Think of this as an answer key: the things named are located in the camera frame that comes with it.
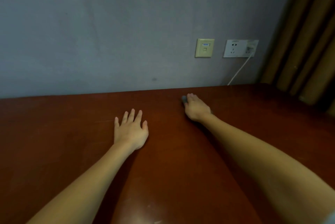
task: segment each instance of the person's right arm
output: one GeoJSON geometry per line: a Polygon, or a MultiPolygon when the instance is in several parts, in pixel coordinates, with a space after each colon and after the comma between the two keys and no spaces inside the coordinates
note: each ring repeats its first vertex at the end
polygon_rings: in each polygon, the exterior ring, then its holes
{"type": "Polygon", "coordinates": [[[335,191],[311,170],[268,143],[214,116],[196,95],[187,95],[187,116],[203,124],[290,223],[323,223],[335,211],[335,191]]]}

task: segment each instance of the curtain fold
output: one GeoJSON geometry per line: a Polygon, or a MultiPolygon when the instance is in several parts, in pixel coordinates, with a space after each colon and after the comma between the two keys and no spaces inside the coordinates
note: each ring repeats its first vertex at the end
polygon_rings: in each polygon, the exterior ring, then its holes
{"type": "MultiPolygon", "coordinates": [[[[261,82],[314,105],[335,80],[335,0],[295,0],[261,82]]],[[[335,100],[327,104],[335,115],[335,100]]]]}

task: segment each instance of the beige wall plate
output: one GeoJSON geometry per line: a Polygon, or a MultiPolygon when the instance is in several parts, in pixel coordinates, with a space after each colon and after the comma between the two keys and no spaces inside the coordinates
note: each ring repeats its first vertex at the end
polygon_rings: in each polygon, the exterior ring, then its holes
{"type": "Polygon", "coordinates": [[[214,39],[199,38],[197,41],[197,48],[195,50],[195,57],[212,57],[214,47],[214,39]]]}

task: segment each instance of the white power outlet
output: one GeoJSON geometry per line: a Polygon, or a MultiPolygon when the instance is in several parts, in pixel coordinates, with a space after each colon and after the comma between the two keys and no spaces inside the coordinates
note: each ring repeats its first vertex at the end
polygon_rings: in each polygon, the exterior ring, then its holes
{"type": "Polygon", "coordinates": [[[258,40],[227,40],[223,57],[255,56],[258,40]]]}

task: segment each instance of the power cord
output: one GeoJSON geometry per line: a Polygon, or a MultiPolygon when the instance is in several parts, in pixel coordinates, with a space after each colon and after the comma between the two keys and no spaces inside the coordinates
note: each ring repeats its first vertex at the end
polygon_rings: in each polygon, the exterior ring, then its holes
{"type": "Polygon", "coordinates": [[[245,63],[242,65],[242,67],[241,67],[239,70],[237,70],[236,74],[232,77],[232,79],[230,80],[230,82],[229,82],[227,85],[230,85],[230,83],[234,80],[234,78],[237,76],[237,74],[240,72],[240,70],[244,67],[244,65],[245,65],[245,64],[248,62],[248,60],[251,58],[252,53],[253,53],[253,50],[250,50],[250,49],[249,49],[250,55],[249,55],[248,59],[245,61],[245,63]]]}

